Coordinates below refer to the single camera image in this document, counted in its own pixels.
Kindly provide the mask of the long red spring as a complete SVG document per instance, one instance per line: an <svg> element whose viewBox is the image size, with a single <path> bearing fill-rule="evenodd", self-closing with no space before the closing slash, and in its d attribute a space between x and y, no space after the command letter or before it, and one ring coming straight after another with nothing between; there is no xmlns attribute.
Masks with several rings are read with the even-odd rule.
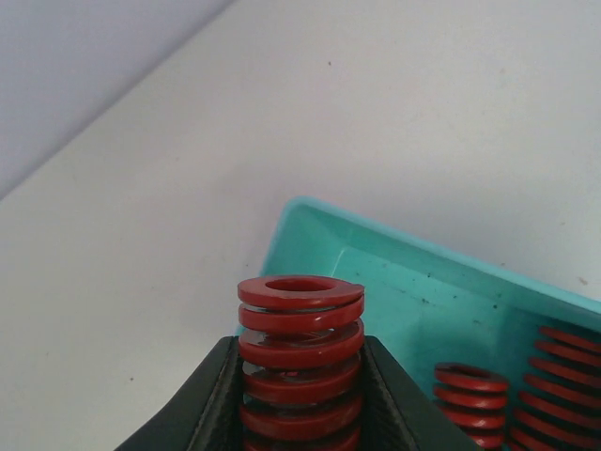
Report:
<svg viewBox="0 0 601 451"><path fill-rule="evenodd" d="M600 448L600 334L541 326L511 412L510 450Z"/></svg>

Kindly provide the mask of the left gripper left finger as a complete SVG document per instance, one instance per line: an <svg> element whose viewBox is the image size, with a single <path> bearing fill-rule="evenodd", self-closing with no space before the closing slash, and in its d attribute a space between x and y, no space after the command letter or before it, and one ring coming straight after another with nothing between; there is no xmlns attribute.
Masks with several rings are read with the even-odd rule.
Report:
<svg viewBox="0 0 601 451"><path fill-rule="evenodd" d="M117 448L238 451L242 361L235 336L221 338L171 399Z"/></svg>

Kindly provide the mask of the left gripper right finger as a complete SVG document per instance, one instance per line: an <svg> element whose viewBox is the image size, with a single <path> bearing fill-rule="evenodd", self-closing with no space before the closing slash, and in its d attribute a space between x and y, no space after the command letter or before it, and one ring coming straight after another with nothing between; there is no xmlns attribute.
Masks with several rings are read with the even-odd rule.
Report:
<svg viewBox="0 0 601 451"><path fill-rule="evenodd" d="M479 448L427 398L384 345L371 335L362 346L362 389L362 450Z"/></svg>

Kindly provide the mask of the large red spring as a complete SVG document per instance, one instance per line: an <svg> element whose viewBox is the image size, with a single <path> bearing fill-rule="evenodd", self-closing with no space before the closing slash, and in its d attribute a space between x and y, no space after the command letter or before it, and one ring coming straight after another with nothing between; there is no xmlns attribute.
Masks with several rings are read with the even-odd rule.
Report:
<svg viewBox="0 0 601 451"><path fill-rule="evenodd" d="M363 286L317 275L238 285L246 450L356 450Z"/></svg>

